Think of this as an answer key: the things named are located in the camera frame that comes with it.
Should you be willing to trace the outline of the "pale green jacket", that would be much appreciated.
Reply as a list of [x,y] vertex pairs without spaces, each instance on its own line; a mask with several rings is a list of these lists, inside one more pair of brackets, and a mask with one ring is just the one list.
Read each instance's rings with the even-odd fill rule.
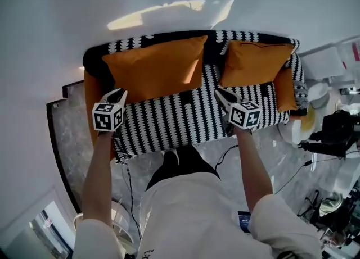
[[334,191],[332,195],[324,199],[319,206],[319,216],[324,217],[335,212],[343,202],[343,195]]

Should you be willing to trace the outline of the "black office chair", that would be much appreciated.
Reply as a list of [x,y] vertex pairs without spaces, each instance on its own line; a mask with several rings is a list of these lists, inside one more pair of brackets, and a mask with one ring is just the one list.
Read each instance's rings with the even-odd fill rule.
[[351,216],[356,205],[350,198],[343,198],[343,202],[339,209],[333,213],[330,213],[329,215],[320,217],[320,204],[328,197],[318,200],[319,194],[320,191],[316,189],[313,200],[311,200],[309,197],[306,197],[305,200],[308,201],[309,206],[303,213],[299,213],[297,216],[305,220],[305,222],[313,225],[318,231],[343,231],[350,223]]

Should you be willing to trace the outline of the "person's white shirt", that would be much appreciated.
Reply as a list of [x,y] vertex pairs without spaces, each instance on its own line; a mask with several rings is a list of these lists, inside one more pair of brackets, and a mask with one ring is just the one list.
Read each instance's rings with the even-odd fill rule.
[[255,205],[244,233],[237,206],[210,173],[155,184],[142,197],[140,223],[137,259],[321,259],[315,229],[279,196]]

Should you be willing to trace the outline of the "window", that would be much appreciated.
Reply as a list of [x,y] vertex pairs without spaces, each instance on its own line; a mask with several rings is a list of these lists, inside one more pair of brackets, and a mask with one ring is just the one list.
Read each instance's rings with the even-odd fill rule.
[[29,227],[45,248],[49,259],[72,259],[73,247],[62,236],[58,225],[63,217],[54,201],[41,210],[29,223]]

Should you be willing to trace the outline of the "small orange cushion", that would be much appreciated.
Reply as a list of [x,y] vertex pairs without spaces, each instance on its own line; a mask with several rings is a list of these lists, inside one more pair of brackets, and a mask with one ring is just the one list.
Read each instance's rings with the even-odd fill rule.
[[292,76],[292,69],[285,68],[279,71],[273,82],[278,112],[297,110]]

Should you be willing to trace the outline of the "person's right forearm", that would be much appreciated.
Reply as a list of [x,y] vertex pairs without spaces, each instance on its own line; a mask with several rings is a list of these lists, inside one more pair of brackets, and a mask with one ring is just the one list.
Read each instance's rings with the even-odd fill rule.
[[237,127],[233,132],[237,136],[245,198],[252,213],[263,197],[273,194],[273,187],[252,134]]

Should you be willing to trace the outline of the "white cardboard box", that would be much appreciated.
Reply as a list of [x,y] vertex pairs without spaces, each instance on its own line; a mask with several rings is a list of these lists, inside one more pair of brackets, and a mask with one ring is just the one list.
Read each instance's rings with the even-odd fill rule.
[[305,80],[322,80],[345,74],[336,45],[330,44],[299,55]]

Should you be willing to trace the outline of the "person's left forearm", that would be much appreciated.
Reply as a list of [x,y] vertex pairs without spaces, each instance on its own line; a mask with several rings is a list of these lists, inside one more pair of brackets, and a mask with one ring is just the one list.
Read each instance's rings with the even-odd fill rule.
[[99,133],[82,193],[83,218],[95,219],[108,226],[112,226],[111,138],[109,132]]

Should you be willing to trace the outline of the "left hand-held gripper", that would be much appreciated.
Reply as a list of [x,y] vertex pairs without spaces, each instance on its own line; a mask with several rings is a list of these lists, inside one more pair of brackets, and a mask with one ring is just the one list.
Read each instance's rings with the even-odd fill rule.
[[114,89],[105,94],[101,102],[92,109],[93,127],[96,131],[115,132],[123,123],[124,106],[128,92],[123,88]]

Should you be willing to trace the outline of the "black recorder with screen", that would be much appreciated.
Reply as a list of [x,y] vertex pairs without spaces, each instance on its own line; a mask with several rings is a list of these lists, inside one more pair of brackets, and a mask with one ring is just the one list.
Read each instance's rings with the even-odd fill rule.
[[250,223],[251,213],[249,211],[239,211],[238,220],[241,230],[245,233],[249,232],[249,223]]

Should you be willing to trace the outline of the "person's black trousers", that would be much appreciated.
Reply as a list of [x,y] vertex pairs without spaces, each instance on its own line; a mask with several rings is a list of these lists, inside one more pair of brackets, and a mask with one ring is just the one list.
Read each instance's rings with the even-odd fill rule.
[[201,157],[193,145],[180,146],[164,153],[163,164],[153,174],[146,190],[162,180],[198,172],[210,173],[220,178],[215,168]]

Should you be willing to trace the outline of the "grey patterned knit blanket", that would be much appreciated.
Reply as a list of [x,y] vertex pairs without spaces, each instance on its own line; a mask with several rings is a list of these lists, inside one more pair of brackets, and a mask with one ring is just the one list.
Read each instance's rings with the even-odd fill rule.
[[304,82],[293,81],[295,102],[298,110],[306,110],[309,106],[308,89]]

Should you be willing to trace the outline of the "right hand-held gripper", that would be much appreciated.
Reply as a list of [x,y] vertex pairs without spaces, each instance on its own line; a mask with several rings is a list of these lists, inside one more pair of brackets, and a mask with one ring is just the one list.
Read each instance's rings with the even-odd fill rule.
[[251,101],[240,102],[240,97],[227,89],[216,89],[214,96],[226,115],[226,122],[242,130],[252,130],[260,122],[260,107]]

